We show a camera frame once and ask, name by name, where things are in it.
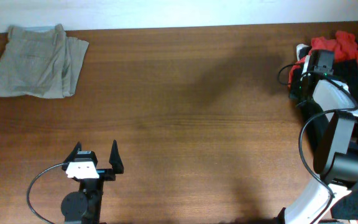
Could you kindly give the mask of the black shorts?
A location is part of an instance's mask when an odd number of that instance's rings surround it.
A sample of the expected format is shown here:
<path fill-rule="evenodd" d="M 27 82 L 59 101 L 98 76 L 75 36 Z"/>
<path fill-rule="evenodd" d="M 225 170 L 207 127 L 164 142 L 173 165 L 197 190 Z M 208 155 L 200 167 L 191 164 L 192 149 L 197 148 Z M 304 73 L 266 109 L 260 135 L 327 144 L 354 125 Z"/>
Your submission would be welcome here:
<path fill-rule="evenodd" d="M 322 111 L 316 103 L 306 101 L 300 95 L 300 83 L 298 82 L 303 70 L 303 63 L 300 63 L 300 68 L 292 71 L 292 81 L 290 86 L 290 98 L 298 103 L 302 117 L 307 121 L 310 117 Z M 334 76 L 338 77 L 340 81 L 348 84 L 350 93 L 353 98 L 358 102 L 358 64 L 355 59 L 346 59 L 342 62 L 334 62 L 333 64 Z M 323 133 L 328 125 L 326 118 L 318 118 L 312 121 L 306 127 L 306 133 L 310 141 L 311 150 L 315 151 L 318 147 Z"/>

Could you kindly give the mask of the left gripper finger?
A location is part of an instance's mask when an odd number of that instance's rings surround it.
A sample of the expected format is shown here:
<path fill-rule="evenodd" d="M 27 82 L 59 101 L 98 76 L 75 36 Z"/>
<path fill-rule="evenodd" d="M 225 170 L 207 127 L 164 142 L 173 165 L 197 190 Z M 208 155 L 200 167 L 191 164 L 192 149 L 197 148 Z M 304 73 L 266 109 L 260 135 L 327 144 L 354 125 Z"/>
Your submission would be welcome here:
<path fill-rule="evenodd" d="M 73 162 L 77 153 L 81 151 L 81 143 L 77 142 L 74 149 L 69 153 L 67 158 L 63 161 L 62 170 L 67 170 L 70 162 Z"/>
<path fill-rule="evenodd" d="M 122 163 L 121 157 L 119 155 L 117 141 L 114 140 L 112 143 L 111 153 L 109 156 L 109 163 L 115 174 L 124 173 L 124 165 Z"/>

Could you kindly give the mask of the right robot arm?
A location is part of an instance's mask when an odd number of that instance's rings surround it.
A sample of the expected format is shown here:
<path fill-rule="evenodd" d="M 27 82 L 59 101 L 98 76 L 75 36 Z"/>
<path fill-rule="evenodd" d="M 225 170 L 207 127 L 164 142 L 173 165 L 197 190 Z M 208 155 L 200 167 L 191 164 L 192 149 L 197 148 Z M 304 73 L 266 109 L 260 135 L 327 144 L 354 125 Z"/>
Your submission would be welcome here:
<path fill-rule="evenodd" d="M 281 223 L 318 223 L 342 198 L 358 189 L 358 102 L 334 69 L 334 54 L 317 50 L 289 83 L 305 124 L 298 151 L 312 176 L 302 194 L 278 219 Z"/>

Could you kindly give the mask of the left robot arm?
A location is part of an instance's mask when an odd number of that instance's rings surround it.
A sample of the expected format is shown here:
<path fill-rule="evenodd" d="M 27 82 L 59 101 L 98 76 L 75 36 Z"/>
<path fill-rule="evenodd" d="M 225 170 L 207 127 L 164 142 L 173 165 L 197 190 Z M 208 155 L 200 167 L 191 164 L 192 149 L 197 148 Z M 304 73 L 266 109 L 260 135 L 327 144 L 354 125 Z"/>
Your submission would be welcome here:
<path fill-rule="evenodd" d="M 69 179 L 79 183 L 79 189 L 65 196 L 61 212 L 65 223 L 100 224 L 103 187 L 105 182 L 115 181 L 118 174 L 124 173 L 117 141 L 112 142 L 108 169 L 97 168 L 95 152 L 84 151 L 78 142 L 63 161 L 62 170 Z"/>

